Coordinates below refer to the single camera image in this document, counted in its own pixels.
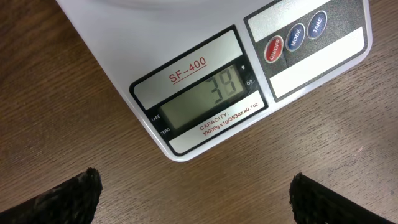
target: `tare button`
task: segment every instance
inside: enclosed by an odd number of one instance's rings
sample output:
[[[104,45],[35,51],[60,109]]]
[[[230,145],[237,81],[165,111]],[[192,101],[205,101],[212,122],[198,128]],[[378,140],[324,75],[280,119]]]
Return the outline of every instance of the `tare button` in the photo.
[[[325,11],[315,13],[308,25],[308,38],[315,40],[320,37],[323,31],[325,31],[327,23],[328,16]]]
[[[303,24],[294,25],[286,38],[286,49],[295,51],[300,48],[305,38],[305,27]]]
[[[282,55],[284,49],[284,40],[281,36],[275,36],[268,41],[264,51],[264,59],[268,63],[276,62]]]

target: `digital kitchen scale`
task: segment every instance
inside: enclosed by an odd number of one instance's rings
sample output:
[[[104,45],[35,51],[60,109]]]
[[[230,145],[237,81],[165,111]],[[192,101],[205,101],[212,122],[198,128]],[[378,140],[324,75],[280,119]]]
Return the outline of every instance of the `digital kitchen scale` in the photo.
[[[174,161],[347,71],[372,44],[368,0],[57,1]]]

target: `digital display screen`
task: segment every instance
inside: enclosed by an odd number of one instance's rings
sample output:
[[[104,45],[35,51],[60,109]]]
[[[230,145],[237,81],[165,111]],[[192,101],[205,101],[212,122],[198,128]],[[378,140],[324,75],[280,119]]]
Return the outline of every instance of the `digital display screen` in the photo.
[[[232,65],[160,107],[177,129],[244,91],[235,65]]]

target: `brown wood grain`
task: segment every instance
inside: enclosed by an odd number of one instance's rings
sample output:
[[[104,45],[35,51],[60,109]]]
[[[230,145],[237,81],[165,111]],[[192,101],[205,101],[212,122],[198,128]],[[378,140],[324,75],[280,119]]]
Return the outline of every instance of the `brown wood grain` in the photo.
[[[168,160],[55,1],[0,3],[0,211],[95,167],[93,223],[294,223],[303,172],[398,223],[398,4],[367,59],[186,163]]]

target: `red button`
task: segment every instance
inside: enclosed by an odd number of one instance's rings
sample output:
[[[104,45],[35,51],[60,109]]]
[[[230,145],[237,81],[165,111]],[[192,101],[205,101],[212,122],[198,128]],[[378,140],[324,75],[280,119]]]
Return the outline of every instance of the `red button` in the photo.
[[[284,40],[281,36],[275,36],[268,41],[264,51],[264,58],[268,63],[276,62],[282,55]]]

